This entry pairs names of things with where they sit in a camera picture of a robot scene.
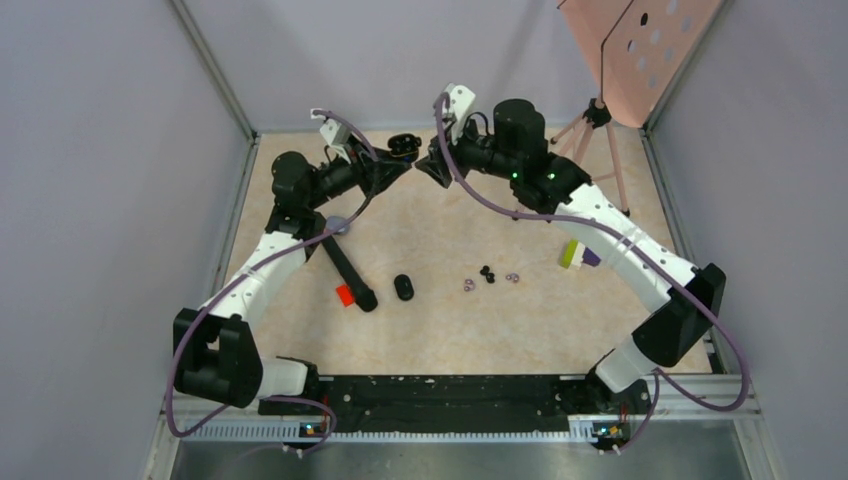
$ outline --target tripod leg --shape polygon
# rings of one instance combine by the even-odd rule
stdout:
[[[618,196],[621,198],[621,212],[630,216],[630,206],[627,205],[627,194],[624,193],[624,177],[621,173],[621,161],[618,158],[618,142],[615,139],[615,131],[611,123],[607,124],[607,138],[610,142],[610,154],[612,155],[612,168],[615,172],[615,183],[618,185]]]
[[[586,150],[589,148],[589,140],[592,139],[592,133],[595,129],[588,123],[583,129],[583,138],[580,139],[580,145],[577,147],[577,153],[574,154],[574,163],[580,165],[583,162],[583,156],[586,155]]]
[[[572,120],[571,123],[566,125],[565,128],[560,130],[559,133],[551,137],[551,145],[556,145],[556,142],[558,142],[560,138],[562,138],[566,133],[568,133],[572,128],[574,128],[581,118],[583,118],[583,114],[580,114],[575,117],[574,120]]]
[[[583,130],[585,128],[586,128],[585,119],[584,119],[584,121],[577,123],[577,126],[574,127],[574,132],[571,134],[570,137],[568,137],[568,140],[566,140],[566,142],[562,146],[562,148],[559,149],[559,155],[560,156],[563,156],[563,157],[565,156],[566,152],[568,152],[568,149],[571,148],[572,145],[574,145],[574,143],[577,141],[578,138],[580,138],[580,134],[583,133]]]
[[[359,305],[359,308],[363,312],[370,312],[377,308],[377,296],[374,295],[374,290],[371,290],[362,280],[362,277],[359,276],[359,272],[356,271],[356,268],[348,260],[347,255],[339,247],[339,244],[336,243],[336,239],[329,236],[321,240],[321,245],[324,245],[324,250],[327,251],[327,255],[330,256],[330,260],[333,261],[333,265],[336,266],[339,275],[342,276],[342,279],[348,288],[350,288],[353,299]]]

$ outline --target purple object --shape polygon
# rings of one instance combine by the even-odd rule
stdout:
[[[583,263],[590,267],[597,267],[601,264],[601,257],[595,255],[595,252],[587,248],[583,250]]]

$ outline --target robotic arm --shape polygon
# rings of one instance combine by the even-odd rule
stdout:
[[[320,116],[313,112],[313,118]],[[327,148],[336,154],[333,160],[315,167],[293,151],[274,160],[274,207],[265,233],[225,286],[235,284],[234,288],[207,313],[187,344],[175,376],[177,391],[243,408],[257,397],[301,395],[308,389],[308,373],[314,366],[290,358],[260,358],[252,332],[271,298],[309,260],[317,244],[266,259],[320,234],[326,221],[316,209],[331,198],[356,186],[366,196],[385,191],[418,159],[421,145],[421,139],[411,134],[397,135],[389,139],[389,150],[375,149],[377,158],[372,159],[364,145],[336,120],[327,119],[320,131]],[[357,304],[366,311],[376,308],[373,291],[353,270],[333,237],[321,244],[351,287]],[[177,315],[175,349],[199,313],[183,309]],[[215,340],[218,349],[212,350],[209,344]]]
[[[715,265],[697,268],[666,248],[616,209],[588,173],[571,160],[548,152],[545,119],[532,103],[512,99],[494,109],[494,133],[481,135],[470,118],[474,93],[462,85],[448,85],[449,107],[442,121],[449,132],[448,149],[465,177],[471,170],[509,181],[514,196],[525,207],[541,214],[592,219],[622,232],[631,245],[596,228],[554,222],[605,260],[636,292],[650,316],[589,372],[589,379],[618,393],[657,366],[672,367],[711,327],[695,306],[655,271],[645,265],[633,246],[644,251],[678,283],[684,285],[713,313],[718,313],[725,275]],[[429,145],[429,157],[416,163],[447,188],[451,173],[438,138]]]

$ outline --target gray wall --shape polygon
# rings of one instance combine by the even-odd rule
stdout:
[[[4,1],[0,45],[0,477],[137,478],[246,143],[165,1]]]
[[[189,0],[254,128],[315,129],[313,107],[360,126],[432,125],[448,82],[525,97],[564,123],[597,94],[553,0]]]
[[[790,478],[848,455],[848,3],[737,0],[656,131]]]

